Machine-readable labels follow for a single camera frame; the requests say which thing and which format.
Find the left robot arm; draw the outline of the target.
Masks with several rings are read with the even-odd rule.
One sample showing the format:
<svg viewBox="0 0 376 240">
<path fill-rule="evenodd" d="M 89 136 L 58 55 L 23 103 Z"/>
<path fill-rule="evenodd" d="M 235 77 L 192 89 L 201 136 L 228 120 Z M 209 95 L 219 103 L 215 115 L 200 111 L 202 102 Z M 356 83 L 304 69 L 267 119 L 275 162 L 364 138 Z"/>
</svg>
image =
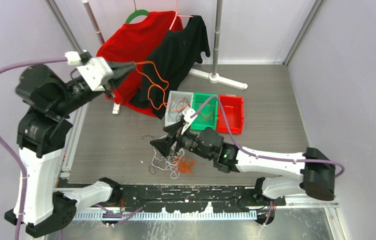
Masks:
<svg viewBox="0 0 376 240">
<path fill-rule="evenodd" d="M 111 95 L 135 68 L 134 62 L 93 57 L 77 67 L 80 75 L 69 82 L 41 63 L 23 71 L 16 93 L 29 110 L 19 122 L 17 144 L 25 171 L 19 200 L 5 213 L 8 222 L 25 223 L 26 233 L 39 238 L 64 229 L 86 208 L 120 203 L 121 186 L 107 177 L 71 193 L 54 191 L 55 171 L 73 126 L 68 120 L 70 113 L 102 94 Z"/>
</svg>

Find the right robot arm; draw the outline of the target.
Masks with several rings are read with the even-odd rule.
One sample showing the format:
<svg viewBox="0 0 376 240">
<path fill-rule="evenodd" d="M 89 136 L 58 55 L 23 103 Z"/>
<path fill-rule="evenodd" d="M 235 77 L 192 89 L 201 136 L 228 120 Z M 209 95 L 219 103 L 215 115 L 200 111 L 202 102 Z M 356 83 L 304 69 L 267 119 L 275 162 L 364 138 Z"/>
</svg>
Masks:
<svg viewBox="0 0 376 240">
<path fill-rule="evenodd" d="M 187 150 L 224 173 L 258 172 L 270 174 L 256 181 L 253 198 L 259 205 L 285 195 L 306 194 L 321 201 L 335 198 L 335 162 L 320 150 L 308 147 L 305 152 L 278 153 L 239 148 L 225 142 L 216 130 L 207 127 L 194 134 L 183 121 L 165 126 L 166 136 L 150 141 L 150 145 L 162 156 L 171 150 Z"/>
</svg>

